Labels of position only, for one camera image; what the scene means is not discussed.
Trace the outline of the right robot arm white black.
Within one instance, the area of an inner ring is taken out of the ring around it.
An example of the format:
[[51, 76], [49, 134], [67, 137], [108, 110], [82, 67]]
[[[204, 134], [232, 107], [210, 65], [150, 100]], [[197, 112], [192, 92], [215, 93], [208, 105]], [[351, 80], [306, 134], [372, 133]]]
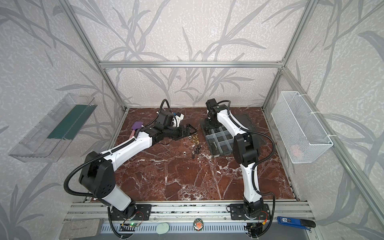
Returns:
[[207, 110], [208, 122], [211, 125], [225, 127], [233, 137], [233, 156], [240, 165], [244, 181], [244, 214], [249, 219], [258, 217], [264, 206], [263, 194], [260, 192], [257, 166], [262, 161], [260, 138], [270, 142], [270, 136], [252, 131], [241, 124], [232, 113], [225, 108]]

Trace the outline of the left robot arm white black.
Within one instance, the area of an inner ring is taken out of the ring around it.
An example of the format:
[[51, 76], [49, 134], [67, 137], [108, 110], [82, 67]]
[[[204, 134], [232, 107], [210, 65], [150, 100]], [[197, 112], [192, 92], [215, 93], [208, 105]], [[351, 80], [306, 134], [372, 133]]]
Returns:
[[117, 186], [115, 171], [138, 153], [165, 138], [176, 141], [196, 133], [197, 129], [190, 124], [163, 129], [151, 126], [140, 128], [134, 137], [117, 147], [100, 154], [96, 152], [88, 154], [86, 165], [81, 169], [79, 183], [91, 193], [92, 197], [129, 218], [137, 212], [136, 203]]

